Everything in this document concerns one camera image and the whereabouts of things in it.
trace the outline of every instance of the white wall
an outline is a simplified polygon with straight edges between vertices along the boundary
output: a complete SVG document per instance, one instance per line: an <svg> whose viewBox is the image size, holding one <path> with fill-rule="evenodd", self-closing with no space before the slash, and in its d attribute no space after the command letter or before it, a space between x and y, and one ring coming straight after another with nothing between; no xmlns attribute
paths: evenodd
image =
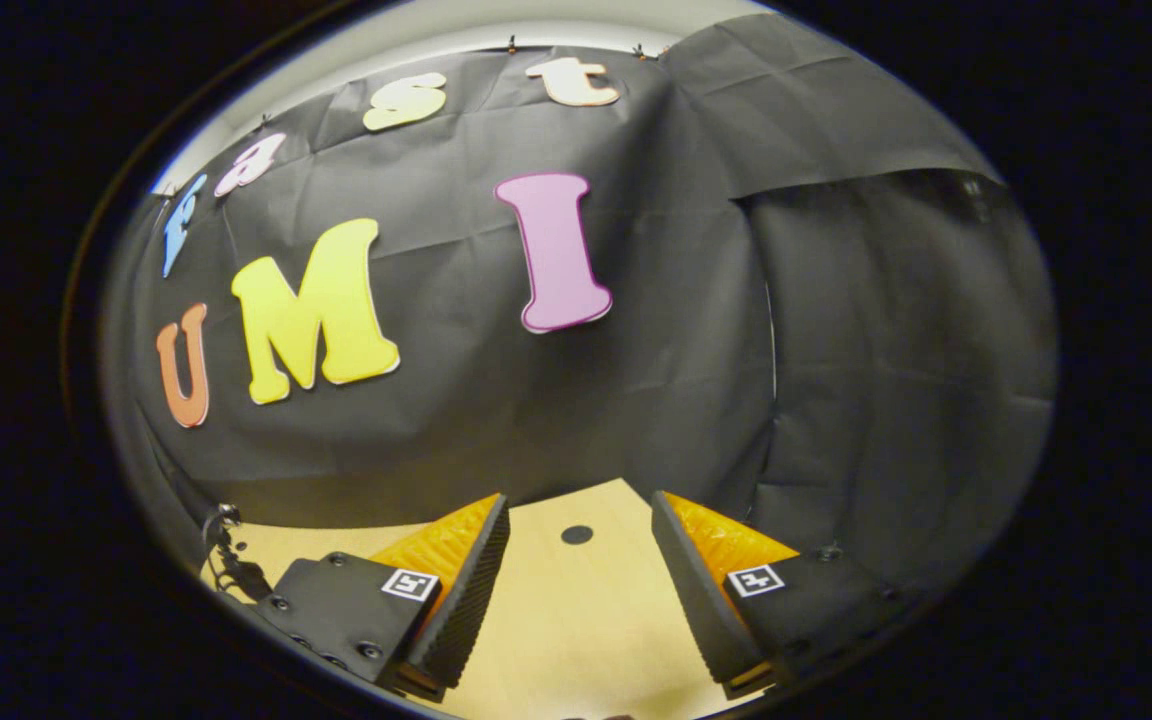
<svg viewBox="0 0 1152 720"><path fill-rule="evenodd" d="M725 18L767 13L750 0L408 0L358 20L271 73L221 109L179 152L154 191L180 188L207 160L250 132L262 114L303 103L394 65L518 45L582 45L657 55Z"/></svg>

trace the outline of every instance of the bolt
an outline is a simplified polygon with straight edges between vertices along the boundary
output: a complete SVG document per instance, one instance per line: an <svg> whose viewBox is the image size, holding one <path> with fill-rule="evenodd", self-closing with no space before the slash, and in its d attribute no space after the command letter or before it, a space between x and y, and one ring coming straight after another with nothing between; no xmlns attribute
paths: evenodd
<svg viewBox="0 0 1152 720"><path fill-rule="evenodd" d="M364 655L367 660L380 660L385 652L380 650L379 644L362 642L358 643L358 655Z"/></svg>

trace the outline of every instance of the orange letter u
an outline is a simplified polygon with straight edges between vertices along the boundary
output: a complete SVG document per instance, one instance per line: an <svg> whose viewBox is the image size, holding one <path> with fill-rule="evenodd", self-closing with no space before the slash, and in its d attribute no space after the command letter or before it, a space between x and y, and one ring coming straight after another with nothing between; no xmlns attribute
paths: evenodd
<svg viewBox="0 0 1152 720"><path fill-rule="evenodd" d="M198 302L184 311L180 325L166 325L159 333L159 366L162 370L162 391L168 397L172 416L187 429L196 429L207 418L207 370L202 361L202 319L207 316L207 306ZM175 366L175 336L184 328L185 354L189 357L189 378L194 387L189 397L180 392L180 374Z"/></svg>

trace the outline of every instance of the wooden table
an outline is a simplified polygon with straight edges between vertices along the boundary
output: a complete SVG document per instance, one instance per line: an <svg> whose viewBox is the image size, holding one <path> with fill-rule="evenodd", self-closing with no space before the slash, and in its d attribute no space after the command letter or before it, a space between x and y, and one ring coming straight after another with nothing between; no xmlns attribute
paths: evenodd
<svg viewBox="0 0 1152 720"><path fill-rule="evenodd" d="M456 689L424 703L470 720L680 720L728 702L708 677L652 537L652 510L626 480L513 507L511 536L479 639ZM586 525L582 544L564 529ZM243 560L270 584L298 558L370 556L424 525L303 529L243 524ZM211 585L210 570L202 577ZM230 589L249 601L236 588Z"/></svg>

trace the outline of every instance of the wrinkled black sheet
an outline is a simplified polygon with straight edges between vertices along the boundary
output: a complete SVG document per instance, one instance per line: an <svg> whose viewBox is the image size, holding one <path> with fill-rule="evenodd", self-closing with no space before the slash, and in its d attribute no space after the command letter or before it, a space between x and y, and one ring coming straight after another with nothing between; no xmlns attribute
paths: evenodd
<svg viewBox="0 0 1152 720"><path fill-rule="evenodd" d="M569 55L605 65L621 99L568 108L525 77ZM372 92L417 73L447 76L445 108L366 132ZM272 132L288 135L274 167L212 197ZM1043 447L1055 316L995 170L909 88L780 15L658 60L420 61L271 119L200 172L168 278L161 220L128 229L137 259L109 323L126 356L108 359L138 399L119 411L195 521L225 501L255 523L416 523L492 492L524 503L623 477L931 579L996 536ZM536 172L589 179L581 214L614 297L598 323L544 336L520 323L525 258L492 194ZM298 287L317 237L362 217L380 225L372 296L401 367L253 404L230 279L270 255ZM195 302L211 408L181 429L154 341Z"/></svg>

